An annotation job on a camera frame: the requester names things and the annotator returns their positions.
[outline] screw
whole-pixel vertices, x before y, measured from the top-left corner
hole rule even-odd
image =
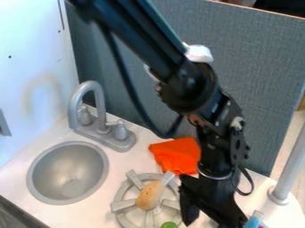
[[[159,86],[159,85],[157,85],[157,86],[156,86],[156,91],[157,91],[157,92],[160,92],[161,90],[162,90],[162,87]]]

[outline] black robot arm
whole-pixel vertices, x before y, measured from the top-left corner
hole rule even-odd
[[[196,126],[202,148],[200,178],[181,176],[185,224],[196,218],[189,216],[195,208],[195,214],[200,209],[221,225],[240,227],[246,217],[233,194],[238,191],[239,168],[249,147],[243,138],[242,110],[220,88],[212,67],[185,57],[185,46],[149,1],[69,2],[77,6],[84,20],[94,20],[103,31],[122,40],[159,79],[162,101]]]

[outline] white pole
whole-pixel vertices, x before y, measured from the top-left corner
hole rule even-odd
[[[301,129],[293,151],[287,160],[276,187],[269,189],[269,197],[279,205],[288,203],[287,197],[293,184],[305,164],[305,124]]]

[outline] orange cloth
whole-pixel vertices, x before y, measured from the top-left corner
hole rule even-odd
[[[200,147],[193,137],[151,144],[148,149],[164,173],[171,171],[176,175],[197,174]]]

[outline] silver faucet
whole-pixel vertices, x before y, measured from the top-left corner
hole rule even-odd
[[[83,96],[92,91],[95,94],[97,117],[91,115],[82,105]],[[76,133],[102,143],[120,152],[128,151],[136,142],[136,135],[125,128],[124,121],[107,122],[103,89],[95,81],[80,84],[72,95],[68,109],[69,128]]]

